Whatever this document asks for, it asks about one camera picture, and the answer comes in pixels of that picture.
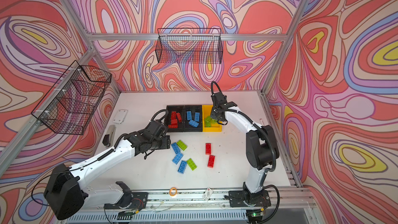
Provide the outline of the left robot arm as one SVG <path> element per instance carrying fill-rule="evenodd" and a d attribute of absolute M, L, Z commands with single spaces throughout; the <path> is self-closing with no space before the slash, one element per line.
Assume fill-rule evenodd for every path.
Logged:
<path fill-rule="evenodd" d="M 92 190 L 90 183 L 123 161 L 139 154 L 150 155 L 155 150 L 169 149 L 168 127 L 152 120 L 139 131 L 122 134 L 109 149 L 83 162 L 67 167 L 55 167 L 47 182 L 44 198 L 58 220 L 65 220 L 81 208 L 107 205 L 120 209 L 133 206 L 131 189 L 122 181 L 105 189 Z"/>

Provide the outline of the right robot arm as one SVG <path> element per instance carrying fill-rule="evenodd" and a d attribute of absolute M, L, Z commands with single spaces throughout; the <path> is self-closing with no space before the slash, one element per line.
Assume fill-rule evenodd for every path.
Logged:
<path fill-rule="evenodd" d="M 232 123 L 246 135 L 246 158 L 251 169 L 243 183 L 241 198 L 236 201 L 255 206 L 262 198 L 266 176 L 275 171 L 279 158 L 273 128 L 253 121 L 237 104 L 227 101 L 227 96 L 222 92 L 212 93 L 211 99 L 213 106 L 210 117 L 221 125 Z"/>

